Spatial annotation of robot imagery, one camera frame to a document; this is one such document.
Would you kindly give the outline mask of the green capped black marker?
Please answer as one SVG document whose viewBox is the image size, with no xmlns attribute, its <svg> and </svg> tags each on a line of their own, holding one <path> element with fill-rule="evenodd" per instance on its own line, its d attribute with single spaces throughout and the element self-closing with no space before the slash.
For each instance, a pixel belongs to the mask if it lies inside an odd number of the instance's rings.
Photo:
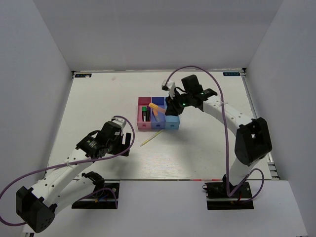
<svg viewBox="0 0 316 237">
<path fill-rule="evenodd" d="M 142 121 L 146 121 L 147 106 L 142 106 Z"/>
</svg>

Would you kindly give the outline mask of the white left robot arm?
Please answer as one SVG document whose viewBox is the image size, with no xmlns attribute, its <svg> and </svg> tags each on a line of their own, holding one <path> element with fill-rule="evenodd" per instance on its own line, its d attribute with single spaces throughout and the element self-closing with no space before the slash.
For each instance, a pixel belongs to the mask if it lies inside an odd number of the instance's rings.
<svg viewBox="0 0 316 237">
<path fill-rule="evenodd" d="M 41 233 L 65 207 L 85 196 L 101 196 L 107 190 L 104 178 L 84 170 L 106 155 L 129 155 L 134 132 L 123 132 L 128 123 L 126 118 L 114 116 L 80 140 L 61 167 L 53 168 L 30 188 L 21 187 L 16 192 L 17 215 L 35 233 Z"/>
</svg>

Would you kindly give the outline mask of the orange capped pink highlighter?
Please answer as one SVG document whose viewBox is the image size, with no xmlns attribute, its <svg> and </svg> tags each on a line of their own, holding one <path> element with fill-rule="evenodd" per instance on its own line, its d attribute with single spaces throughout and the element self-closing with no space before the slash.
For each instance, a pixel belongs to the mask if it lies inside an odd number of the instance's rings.
<svg viewBox="0 0 316 237">
<path fill-rule="evenodd" d="M 164 109 L 164 108 L 162 108 L 162 107 L 160 107 L 160 106 L 158 106 L 158 105 L 156 105 L 156 104 L 154 104 L 154 103 L 149 103 L 148 106 L 149 106 L 151 109 L 157 110 L 157 111 L 160 112 L 160 113 L 165 114 L 165 112 L 166 112 L 166 109 Z"/>
</svg>

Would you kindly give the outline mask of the yellow thin pen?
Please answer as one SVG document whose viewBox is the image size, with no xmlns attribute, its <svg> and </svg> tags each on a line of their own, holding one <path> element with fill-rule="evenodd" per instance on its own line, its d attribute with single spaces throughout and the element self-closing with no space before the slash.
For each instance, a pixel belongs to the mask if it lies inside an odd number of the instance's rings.
<svg viewBox="0 0 316 237">
<path fill-rule="evenodd" d="M 158 131 L 157 133 L 155 133 L 153 136 L 151 136 L 150 138 L 148 138 L 146 141 L 144 141 L 140 147 L 144 146 L 145 144 L 147 144 L 148 142 L 152 141 L 154 138 L 156 138 L 158 135 L 160 135 L 163 132 L 163 130 Z"/>
</svg>

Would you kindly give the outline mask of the orange capped clear highlighter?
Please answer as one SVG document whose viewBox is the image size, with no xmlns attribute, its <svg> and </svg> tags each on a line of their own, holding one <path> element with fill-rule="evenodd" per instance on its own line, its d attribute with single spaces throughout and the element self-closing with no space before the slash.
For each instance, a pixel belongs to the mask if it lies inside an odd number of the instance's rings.
<svg viewBox="0 0 316 237">
<path fill-rule="evenodd" d="M 158 110 L 153 109 L 153 115 L 154 115 L 156 122 L 160 122 L 160 116 L 159 116 Z"/>
</svg>

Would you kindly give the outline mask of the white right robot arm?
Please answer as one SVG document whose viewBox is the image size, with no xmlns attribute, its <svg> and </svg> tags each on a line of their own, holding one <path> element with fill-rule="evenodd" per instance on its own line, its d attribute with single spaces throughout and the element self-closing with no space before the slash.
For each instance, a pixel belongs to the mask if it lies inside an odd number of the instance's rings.
<svg viewBox="0 0 316 237">
<path fill-rule="evenodd" d="M 216 118 L 233 133 L 236 158 L 225 174 L 223 192 L 234 197 L 241 191 L 240 183 L 250 175 L 252 168 L 272 150 L 268 124 L 263 118 L 250 118 L 222 102 L 216 91 L 202 88 L 196 75 L 187 76 L 181 82 L 182 93 L 177 91 L 175 82 L 162 83 L 162 89 L 169 93 L 165 114 L 178 116 L 192 106 Z"/>
</svg>

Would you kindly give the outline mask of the purple capped black marker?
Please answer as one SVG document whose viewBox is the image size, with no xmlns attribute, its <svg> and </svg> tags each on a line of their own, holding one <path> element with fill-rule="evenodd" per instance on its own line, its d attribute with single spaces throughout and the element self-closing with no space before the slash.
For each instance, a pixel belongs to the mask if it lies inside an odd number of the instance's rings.
<svg viewBox="0 0 316 237">
<path fill-rule="evenodd" d="M 146 121 L 151 121 L 151 108 L 148 106 L 146 111 Z"/>
</svg>

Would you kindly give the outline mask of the red pink gel pen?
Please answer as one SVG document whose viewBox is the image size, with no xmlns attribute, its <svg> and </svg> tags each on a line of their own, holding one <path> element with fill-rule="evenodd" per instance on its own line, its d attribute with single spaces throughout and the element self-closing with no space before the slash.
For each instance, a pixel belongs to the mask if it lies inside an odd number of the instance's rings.
<svg viewBox="0 0 316 237">
<path fill-rule="evenodd" d="M 205 181 L 205 182 L 220 182 L 222 181 L 221 179 L 199 179 L 199 178 L 195 178 L 195 179 L 191 179 L 192 181 Z"/>
</svg>

